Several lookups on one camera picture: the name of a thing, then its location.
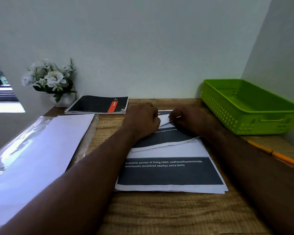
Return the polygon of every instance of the basket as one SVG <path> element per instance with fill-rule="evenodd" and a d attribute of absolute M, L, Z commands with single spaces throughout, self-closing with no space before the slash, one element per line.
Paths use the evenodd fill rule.
<path fill-rule="evenodd" d="M 202 99 L 237 135 L 282 134 L 294 124 L 294 103 L 242 79 L 204 80 Z"/>

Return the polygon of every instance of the spiral notebook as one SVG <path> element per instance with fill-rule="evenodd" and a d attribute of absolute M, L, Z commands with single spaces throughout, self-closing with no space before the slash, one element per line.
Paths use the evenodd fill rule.
<path fill-rule="evenodd" d="M 83 95 L 64 111 L 67 115 L 77 114 L 125 114 L 129 97 L 100 97 Z"/>

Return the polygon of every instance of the wooden tabletop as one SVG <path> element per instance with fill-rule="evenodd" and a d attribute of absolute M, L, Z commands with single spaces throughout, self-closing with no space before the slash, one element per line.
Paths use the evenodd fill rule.
<path fill-rule="evenodd" d="M 130 99 L 129 106 L 151 102 L 158 110 L 196 105 L 198 99 Z M 63 115 L 53 108 L 46 116 Z M 124 115 L 100 115 L 88 153 L 121 126 Z M 243 136 L 294 159 L 294 147 L 281 136 Z M 272 234 L 224 173 L 213 148 L 204 145 L 229 189 L 225 194 L 186 192 L 115 192 L 97 234 Z"/>

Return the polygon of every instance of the transparent plastic wrapper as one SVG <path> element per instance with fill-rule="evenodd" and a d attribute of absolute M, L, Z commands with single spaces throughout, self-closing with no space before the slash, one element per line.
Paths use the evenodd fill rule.
<path fill-rule="evenodd" d="M 18 156 L 37 138 L 48 126 L 53 117 L 41 116 L 31 126 L 0 149 L 0 174 L 2 174 Z M 70 168 L 81 160 L 87 153 L 90 142 L 98 126 L 99 116 L 95 115 L 84 137 L 79 143 L 71 162 Z"/>

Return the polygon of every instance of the wall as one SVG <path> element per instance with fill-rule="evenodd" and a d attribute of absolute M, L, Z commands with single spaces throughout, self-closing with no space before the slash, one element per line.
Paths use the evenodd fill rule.
<path fill-rule="evenodd" d="M 241 77 L 270 1 L 0 0 L 0 68 L 26 111 L 0 114 L 0 145 L 51 107 L 20 84 L 33 61 L 73 57 L 79 94 L 193 98 Z"/>
<path fill-rule="evenodd" d="M 294 102 L 294 0 L 272 0 L 242 78 Z"/>

